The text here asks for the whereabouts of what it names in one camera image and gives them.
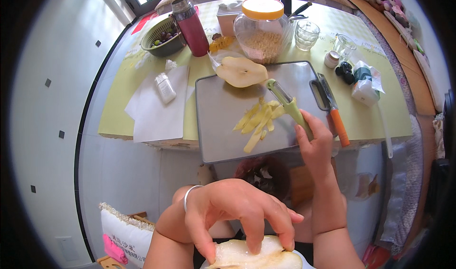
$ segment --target white wall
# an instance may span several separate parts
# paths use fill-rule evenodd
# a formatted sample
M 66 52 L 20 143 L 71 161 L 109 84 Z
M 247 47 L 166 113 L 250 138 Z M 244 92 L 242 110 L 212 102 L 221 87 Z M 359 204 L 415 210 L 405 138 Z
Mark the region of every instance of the white wall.
M 123 0 L 47 0 L 18 61 L 10 117 L 15 178 L 35 231 L 63 268 L 91 263 L 74 194 L 77 132 L 102 61 L 133 18 Z M 56 237 L 72 237 L 77 260 L 65 260 Z
M 424 49 L 426 56 L 429 58 L 429 65 L 434 79 L 438 82 L 439 93 L 444 98 L 448 89 L 451 89 L 448 68 L 445 62 L 440 43 L 436 33 L 432 28 L 431 22 L 426 17 L 417 0 L 401 0 L 406 10 L 419 21 L 420 28 L 413 29 L 413 36 L 416 38 L 421 47 Z

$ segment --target floor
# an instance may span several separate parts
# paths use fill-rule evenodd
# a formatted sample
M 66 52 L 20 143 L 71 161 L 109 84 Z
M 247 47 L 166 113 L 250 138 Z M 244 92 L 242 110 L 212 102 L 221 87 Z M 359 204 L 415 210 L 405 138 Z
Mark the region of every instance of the floor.
M 117 45 L 96 86 L 84 125 L 79 160 L 79 191 L 83 223 L 95 259 L 105 256 L 100 210 L 106 202 L 124 214 L 147 211 L 157 221 L 181 186 L 198 184 L 199 152 L 155 149 L 142 143 L 108 139 L 97 132 L 103 106 L 117 69 L 129 47 L 128 35 Z M 359 172 L 382 172 L 382 149 L 374 145 L 336 156 L 339 179 Z M 230 177 L 236 162 L 219 163 L 219 178 Z M 363 202 L 348 201 L 348 229 L 356 252 L 362 257 L 379 219 L 381 194 Z

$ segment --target pink cloth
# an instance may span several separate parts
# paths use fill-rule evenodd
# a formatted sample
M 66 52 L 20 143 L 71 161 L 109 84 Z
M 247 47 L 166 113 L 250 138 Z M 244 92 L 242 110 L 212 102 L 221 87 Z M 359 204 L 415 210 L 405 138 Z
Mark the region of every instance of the pink cloth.
M 125 256 L 125 253 L 122 249 L 120 249 L 116 244 L 114 244 L 111 238 L 107 234 L 103 234 L 103 241 L 104 241 L 104 251 L 106 254 L 114 259 L 115 261 L 121 264 L 127 264 L 128 259 Z

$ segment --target red thermos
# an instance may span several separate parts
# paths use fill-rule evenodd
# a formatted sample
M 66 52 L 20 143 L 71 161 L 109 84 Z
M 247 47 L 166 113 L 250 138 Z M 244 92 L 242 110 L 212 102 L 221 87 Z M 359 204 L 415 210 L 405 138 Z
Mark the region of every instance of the red thermos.
M 195 7 L 189 0 L 175 0 L 171 3 L 172 16 L 177 23 L 193 56 L 201 57 L 208 53 L 209 42 Z

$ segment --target wall outlet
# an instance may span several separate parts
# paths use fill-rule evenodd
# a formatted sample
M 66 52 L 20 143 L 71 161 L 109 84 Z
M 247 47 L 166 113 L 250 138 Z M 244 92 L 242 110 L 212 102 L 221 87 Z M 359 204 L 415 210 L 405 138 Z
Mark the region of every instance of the wall outlet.
M 76 246 L 74 246 L 71 236 L 56 237 L 56 240 L 66 261 L 79 260 L 79 254 L 77 254 Z

